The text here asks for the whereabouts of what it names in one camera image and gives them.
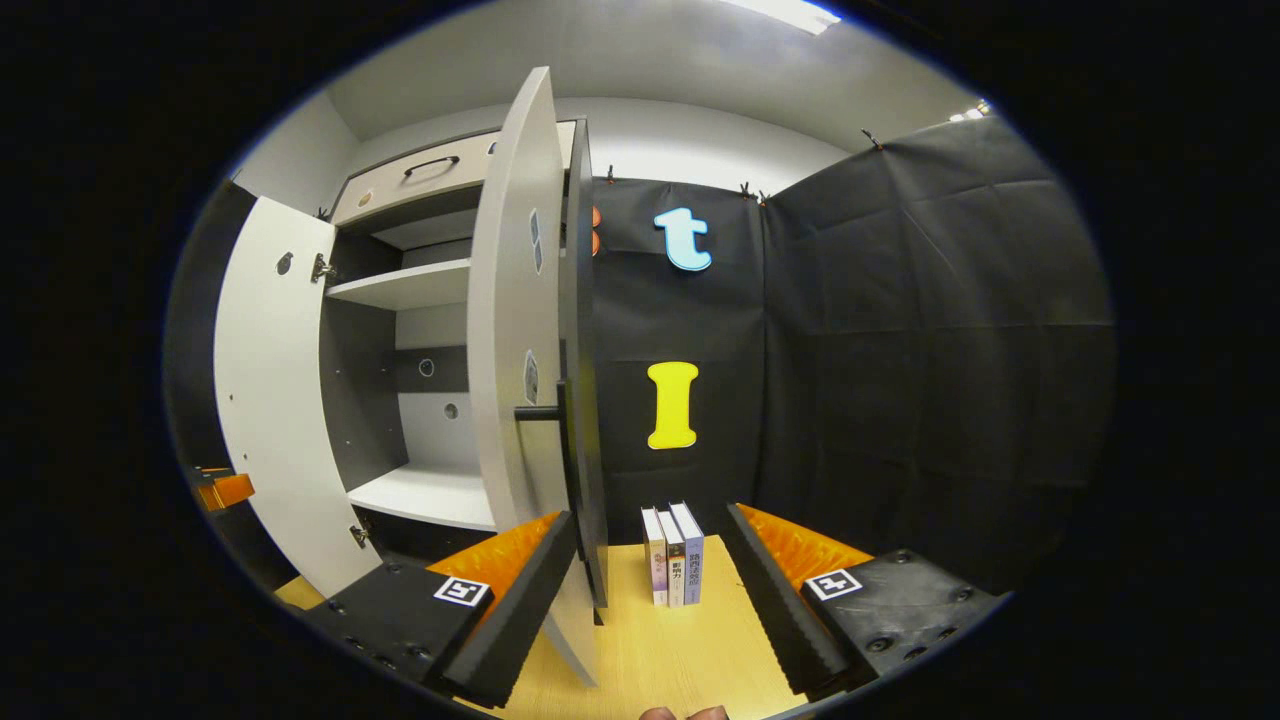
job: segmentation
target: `ceiling light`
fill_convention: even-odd
[[[722,3],[728,3],[730,5],[737,5],[739,8],[746,8],[748,10],[755,10],[756,13],[769,15],[776,20],[782,20],[792,27],[797,27],[805,32],[813,35],[820,35],[822,31],[840,22],[840,18],[832,15],[827,10],[813,5],[810,3],[804,3],[803,0],[721,0]]]

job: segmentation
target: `book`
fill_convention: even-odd
[[[685,605],[698,605],[703,600],[703,529],[684,502],[671,506],[671,518],[685,538]]]
[[[685,538],[667,510],[658,511],[662,534],[667,537],[667,607],[685,605]]]
[[[643,507],[640,515],[644,518],[644,552],[649,559],[653,603],[667,605],[667,537],[662,534],[657,510]]]

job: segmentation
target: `book spine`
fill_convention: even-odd
[[[649,580],[653,584],[653,603],[667,605],[667,543],[650,541],[645,543],[649,551]]]
[[[703,541],[685,541],[685,605],[698,605],[703,600]]]
[[[685,605],[685,543],[667,546],[667,606]]]

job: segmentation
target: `drawer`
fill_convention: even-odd
[[[566,120],[557,123],[556,128],[564,168],[568,168],[573,151],[573,120]],[[361,225],[369,225],[374,215],[385,210],[468,188],[475,192],[460,193],[461,206],[454,208],[448,204],[442,204],[440,208],[428,206],[424,208],[422,217],[475,206],[479,202],[479,187],[484,184],[489,161],[493,159],[489,152],[490,146],[498,141],[500,133],[502,131],[494,131],[475,135],[419,150],[353,176],[338,197],[333,224],[349,227],[358,222]],[[396,215],[393,220],[396,225],[410,219],[399,217],[403,213]]]

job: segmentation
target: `white ceiling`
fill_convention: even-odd
[[[701,105],[847,151],[867,147],[861,127],[892,140],[977,102],[852,22],[814,37],[717,0],[498,0],[371,56],[329,95],[364,141],[511,102],[538,65],[559,97]]]

